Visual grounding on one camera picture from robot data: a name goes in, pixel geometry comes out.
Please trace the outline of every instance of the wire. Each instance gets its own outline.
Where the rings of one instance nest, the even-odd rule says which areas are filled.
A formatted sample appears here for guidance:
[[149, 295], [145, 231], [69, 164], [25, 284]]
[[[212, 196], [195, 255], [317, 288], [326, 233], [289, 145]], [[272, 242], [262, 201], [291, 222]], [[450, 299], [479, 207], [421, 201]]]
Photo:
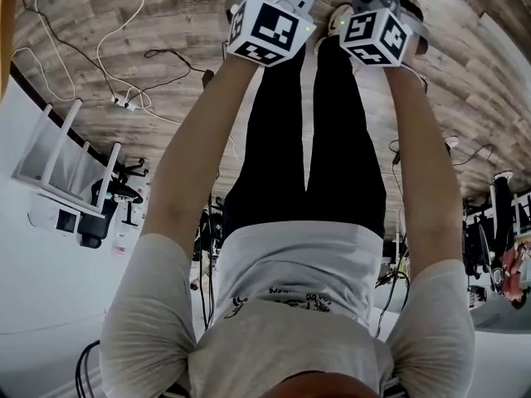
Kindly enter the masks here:
[[[100, 57], [100, 48], [101, 48], [101, 45], [103, 44], [103, 42], [109, 38], [110, 36], [114, 35], [116, 32], [119, 32], [121, 30], [123, 30], [125, 27], [127, 27], [131, 21], [133, 21], [133, 19], [136, 18], [136, 16], [139, 14], [139, 12], [142, 10], [142, 8], [144, 7], [144, 4], [145, 4], [145, 0], [142, 0], [142, 2], [140, 3], [140, 6], [139, 8], [136, 10], [136, 12], [133, 13], [133, 15], [131, 15], [131, 17], [124, 22], [124, 24], [121, 26], [121, 27], [118, 27], [116, 29], [114, 29], [113, 31], [109, 32], [107, 35], [105, 35], [101, 40], [100, 42], [98, 43], [98, 46], [96, 47], [96, 57], [98, 58], [98, 62], [100, 63], [100, 66], [101, 66], [101, 69], [103, 70], [103, 72], [109, 77], [109, 78], [112, 78], [113, 80], [115, 81], [118, 81], [122, 84], [125, 84], [125, 85], [128, 85], [129, 87], [132, 87], [136, 90], [139, 90], [139, 88], [136, 86], [136, 85], [133, 85], [131, 83], [129, 83], [128, 81], [125, 81], [125, 80], [121, 80], [120, 78], [117, 78], [113, 75], [111, 75], [106, 69], [105, 69], [105, 65], [103, 64], [103, 62], [101, 61], [101, 57]], [[149, 105], [148, 106], [144, 106], [144, 99], [142, 97], [142, 95], [145, 95], [147, 99], [149, 99]], [[148, 95], [146, 95], [145, 93], [141, 93], [140, 94], [140, 102], [142, 104], [142, 109], [145, 111], [146, 108], [148, 108], [149, 106], [151, 106], [151, 99], [149, 98]]]
[[411, 281], [409, 280], [409, 277], [407, 277], [407, 274], [404, 273], [403, 271], [399, 271], [398, 275], [401, 275], [402, 278], [406, 280], [406, 288], [407, 288], [406, 297], [404, 298], [404, 304], [402, 305], [402, 309], [400, 310], [400, 311], [403, 311], [404, 308], [406, 307], [407, 300], [409, 299], [409, 289], [411, 287]]
[[71, 326], [72, 324], [82, 323], [84, 321], [91, 320], [92, 318], [98, 318], [104, 315], [105, 313], [98, 313], [98, 314], [91, 315], [89, 317], [78, 318], [77, 320], [73, 320], [71, 322], [61, 323], [61, 324], [52, 324], [51, 326], [45, 326], [43, 328], [20, 330], [18, 332], [0, 332], [0, 336], [15, 336], [15, 335], [22, 335], [22, 334], [27, 334], [27, 333], [42, 332], [44, 330], [52, 330], [53, 328], [63, 328], [64, 326]]
[[[33, 6], [35, 7], [35, 11], [39, 12], [39, 7], [37, 6], [37, 0], [34, 1]], [[68, 80], [70, 81], [70, 83], [72, 85], [72, 97], [70, 97], [69, 99], [62, 99], [61, 97], [56, 95], [53, 91], [51, 91], [50, 87], [48, 87], [48, 91], [50, 91], [61, 102], [70, 102], [70, 101], [72, 101], [73, 99], [76, 98], [76, 85], [74, 84], [74, 81], [73, 81], [73, 79], [72, 79], [72, 77], [70, 75], [70, 72], [68, 71], [68, 68], [66, 68], [65, 62], [63, 61], [63, 58], [61, 57], [61, 54], [59, 53], [59, 49], [57, 49], [56, 43], [53, 41], [53, 38], [51, 37], [50, 32], [46, 28], [46, 24], [43, 21], [42, 15], [40, 13], [38, 13], [38, 15], [39, 15], [39, 20], [41, 21], [41, 24], [44, 27], [44, 31], [48, 35], [48, 38], [50, 38], [51, 44], [53, 45], [53, 48], [56, 51], [57, 57], [61, 61], [61, 64], [63, 65], [63, 68], [65, 69], [66, 76], [68, 76]]]
[[214, 258], [214, 252], [212, 248], [212, 241], [214, 240], [212, 233], [212, 194], [208, 197], [208, 230], [210, 231], [210, 273], [208, 275], [208, 289], [209, 289], [209, 300], [210, 300], [210, 313], [208, 314], [208, 326], [211, 325], [212, 319], [214, 318], [214, 288], [212, 285], [212, 260]]
[[[406, 244], [406, 238], [407, 238], [407, 234], [404, 235], [403, 239], [402, 239], [402, 243], [401, 244], [397, 244], [397, 246], [399, 245], [405, 245]], [[382, 312], [380, 313], [380, 318], [378, 319], [378, 328], [376, 330], [376, 337], [380, 336], [380, 332], [382, 330], [382, 320], [383, 320], [383, 316], [385, 315], [385, 312], [387, 311], [387, 309], [389, 308], [389, 305], [391, 304], [391, 300], [392, 300], [392, 295], [395, 291], [395, 287], [397, 285], [397, 280], [398, 280], [398, 274], [400, 273], [400, 265], [402, 265], [402, 260], [404, 258], [406, 258], [409, 254], [409, 251], [407, 249], [405, 249], [403, 252], [402, 252], [402, 255], [400, 256], [400, 260], [398, 261], [397, 263], [397, 267], [395, 268], [395, 271], [394, 271], [394, 275], [392, 277], [392, 285], [391, 285], [391, 291], [389, 292], [389, 297], [387, 298], [387, 302], [385, 304], [385, 306], [383, 307], [382, 309]], [[407, 294], [406, 294], [406, 300], [404, 301], [404, 305], [406, 305], [406, 301], [409, 297], [409, 287], [407, 287]]]
[[394, 164], [391, 165], [392, 175], [395, 177], [395, 182], [397, 182], [398, 190], [400, 191], [400, 196], [402, 196], [402, 202], [404, 202], [404, 194], [402, 193], [402, 189], [400, 188], [400, 183], [398, 182], [397, 174], [395, 173], [395, 166]]
[[228, 45], [228, 41], [227, 40], [222, 41], [222, 59], [223, 59], [223, 61], [225, 61], [225, 59], [227, 58], [227, 45]]
[[182, 78], [188, 76], [190, 74], [190, 72], [192, 72], [193, 70], [195, 70], [196, 72], [202, 72], [202, 73], [205, 73], [206, 71], [205, 70], [199, 70], [198, 68], [194, 68], [192, 66], [192, 64], [190, 62], [188, 62], [186, 59], [184, 59], [183, 56], [179, 55], [179, 53], [175, 50], [175, 49], [150, 49], [148, 51], [146, 51], [144, 53], [144, 57], [146, 59], [151, 59], [152, 57], [155, 57], [156, 55], [160, 55], [161, 53], [172, 53], [173, 55], [175, 55], [176, 57], [178, 57], [182, 62], [184, 62], [184, 64], [187, 66], [188, 68], [188, 71], [186, 72], [186, 74], [183, 74], [183, 75], [180, 75], [178, 76], [177, 78], [174, 78], [173, 80], [170, 80], [170, 81], [166, 81], [164, 83], [161, 83], [161, 84], [157, 84], [157, 85], [152, 85], [150, 87], [146, 87], [145, 89], [142, 89], [141, 91], [139, 91], [136, 95], [133, 95], [128, 101], [127, 103], [129, 103], [131, 100], [133, 100], [135, 97], [137, 97], [138, 95], [141, 95], [142, 93], [144, 93], [146, 90], [152, 90], [152, 89], [156, 89], [157, 87], [160, 87], [162, 85], [168, 85], [168, 84], [171, 84], [173, 83], [174, 81], [177, 81], [177, 80], [181, 80]]
[[[98, 345], [100, 345], [100, 341], [92, 342], [90, 345], [88, 345], [83, 350], [83, 352], [81, 353], [79, 359], [77, 360], [75, 379], [76, 379], [76, 391], [77, 391], [78, 398], [81, 398], [81, 397], [86, 398], [85, 389], [83, 389], [83, 380], [81, 379], [81, 363], [83, 362], [83, 357], [85, 355], [87, 355], [88, 353], [90, 353], [90, 350], [92, 348], [97, 347]], [[90, 380], [89, 380], [89, 377], [88, 377], [88, 369], [85, 372], [85, 377], [86, 377], [87, 386], [91, 390]]]
[[[53, 37], [56, 39], [56, 41], [60, 42], [61, 44], [64, 44], [65, 46], [69, 46], [71, 47], [72, 49], [74, 49], [75, 51], [77, 51], [80, 55], [82, 55], [85, 59], [88, 60], [88, 62], [90, 62], [93, 66], [95, 66], [98, 70], [100, 70], [102, 73], [103, 73], [103, 76], [105, 78], [105, 83], [107, 83], [107, 86], [109, 87], [109, 90], [110, 90], [110, 93], [113, 95], [114, 98], [116, 98], [116, 95], [114, 94], [114, 91], [112, 89], [112, 87], [110, 86], [110, 82], [109, 80], [107, 79], [107, 74], [105, 74], [105, 71], [101, 69], [101, 66], [99, 66], [97, 63], [95, 63], [92, 59], [90, 59], [83, 51], [81, 51], [80, 49], [78, 49], [76, 46], [74, 46], [73, 44], [70, 44], [68, 41], [64, 41], [62, 39], [59, 38], [59, 36], [56, 34], [56, 32], [53, 30], [53, 28], [51, 27], [51, 23], [50, 23], [50, 18], [43, 12], [40, 12], [40, 11], [37, 11], [35, 9], [32, 9], [31, 7], [29, 7], [26, 3], [26, 0], [22, 0], [22, 5], [24, 6], [24, 9], [29, 11], [29, 12], [32, 12], [32, 13], [36, 13], [38, 15], [40, 15], [41, 17], [44, 18], [47, 26], [48, 26], [48, 29], [50, 30], [50, 33], [53, 35]], [[46, 78], [46, 75], [44, 74], [44, 70], [42, 69], [42, 63], [41, 61], [39, 61], [39, 59], [37, 58], [37, 56], [35, 55], [35, 53], [33, 53], [32, 49], [30, 49], [29, 47], [21, 47], [20, 49], [16, 49], [14, 52], [13, 52], [13, 56], [18, 53], [19, 51], [22, 51], [22, 50], [28, 50], [30, 51], [32, 54], [33, 54], [33, 57], [35, 58], [35, 60], [38, 62], [39, 66], [41, 67], [41, 72], [42, 72], [42, 76], [44, 77], [44, 81], [46, 82], [46, 87], [48, 89], [50, 89], [48, 87], [48, 80]]]
[[205, 331], [208, 329], [207, 310], [205, 309], [205, 294], [202, 291], [202, 235], [201, 221], [199, 221], [199, 292], [201, 293], [202, 320], [205, 325]]
[[236, 160], [240, 163], [243, 163], [243, 161], [240, 159], [240, 157], [238, 156], [238, 153], [236, 152], [236, 142], [234, 141], [234, 138], [232, 138], [231, 136], [229, 136], [229, 140], [231, 141], [232, 143], [232, 152], [234, 152], [234, 157], [236, 158]]
[[481, 152], [483, 149], [485, 148], [490, 148], [490, 154], [489, 156], [487, 157], [487, 162], [490, 160], [490, 157], [492, 156], [492, 153], [494, 152], [494, 149], [496, 148], [493, 144], [484, 144], [483, 146], [481, 146], [478, 150], [476, 150], [474, 153], [472, 153], [472, 156], [470, 158], [468, 158], [466, 161], [464, 161], [463, 163], [454, 163], [454, 167], [461, 167], [463, 165], [466, 165], [467, 163], [469, 163], [472, 159], [474, 159], [477, 154], [479, 152]]
[[389, 142], [389, 144], [388, 144], [387, 147], [389, 148], [389, 150], [390, 150], [391, 152], [393, 152], [393, 153], [399, 153], [399, 152], [400, 152], [400, 149], [399, 149], [399, 148], [398, 148], [398, 149], [393, 149], [393, 148], [391, 147], [393, 144], [398, 143], [398, 142], [399, 142], [398, 138], [397, 138], [396, 140], [392, 140], [391, 142]]
[[91, 349], [89, 349], [86, 352], [85, 363], [83, 364], [83, 371], [85, 372], [85, 381], [86, 381], [87, 388], [89, 389], [90, 398], [94, 398], [94, 393], [92, 392], [92, 386], [90, 385], [90, 379], [89, 379], [89, 355], [90, 355]]

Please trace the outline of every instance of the white t-shirt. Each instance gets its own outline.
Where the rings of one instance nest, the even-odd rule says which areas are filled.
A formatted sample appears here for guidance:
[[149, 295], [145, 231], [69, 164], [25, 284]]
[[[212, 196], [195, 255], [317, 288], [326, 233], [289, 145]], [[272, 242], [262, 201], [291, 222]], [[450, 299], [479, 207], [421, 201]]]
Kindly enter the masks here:
[[420, 273], [386, 343], [367, 329], [382, 240], [342, 223], [289, 221], [234, 232], [217, 263], [217, 312], [196, 344], [190, 261], [160, 235], [140, 238], [105, 320], [109, 398], [259, 397], [302, 371], [353, 376], [380, 396], [464, 397], [474, 327], [463, 264]]

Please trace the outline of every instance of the power strip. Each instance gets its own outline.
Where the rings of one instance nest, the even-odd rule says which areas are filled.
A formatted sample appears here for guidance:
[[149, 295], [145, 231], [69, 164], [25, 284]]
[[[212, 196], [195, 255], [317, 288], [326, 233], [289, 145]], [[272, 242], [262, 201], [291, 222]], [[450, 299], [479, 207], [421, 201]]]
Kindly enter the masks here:
[[114, 93], [114, 96], [110, 98], [110, 100], [117, 104], [118, 106], [121, 106], [122, 108], [126, 108], [133, 112], [135, 109], [138, 109], [138, 105], [135, 104], [132, 101], [126, 100], [125, 96], [121, 95], [120, 93]]

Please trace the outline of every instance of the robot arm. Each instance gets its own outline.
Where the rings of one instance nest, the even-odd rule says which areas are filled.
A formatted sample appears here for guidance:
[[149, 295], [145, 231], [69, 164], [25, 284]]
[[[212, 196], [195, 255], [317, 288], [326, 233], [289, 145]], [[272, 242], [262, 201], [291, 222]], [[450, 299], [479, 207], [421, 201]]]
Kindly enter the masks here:
[[263, 66], [291, 59], [315, 30], [309, 15], [314, 2], [243, 0], [240, 4], [232, 4], [228, 53]]
[[[370, 66], [400, 66], [409, 37], [420, 37], [417, 54], [427, 52], [429, 31], [422, 10], [409, 0], [352, 0], [356, 12], [341, 30], [341, 47]], [[402, 10], [407, 9], [415, 16]]]

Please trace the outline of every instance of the hair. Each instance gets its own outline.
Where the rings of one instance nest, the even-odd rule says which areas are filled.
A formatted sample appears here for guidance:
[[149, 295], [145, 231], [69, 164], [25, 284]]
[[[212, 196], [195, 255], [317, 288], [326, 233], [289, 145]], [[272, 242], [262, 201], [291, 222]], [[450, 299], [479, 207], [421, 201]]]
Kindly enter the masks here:
[[513, 306], [514, 309], [521, 309], [524, 307], [525, 303], [528, 302], [528, 294], [530, 291], [531, 291], [531, 287], [524, 289], [522, 298], [519, 301], [517, 300], [511, 301], [511, 305]]

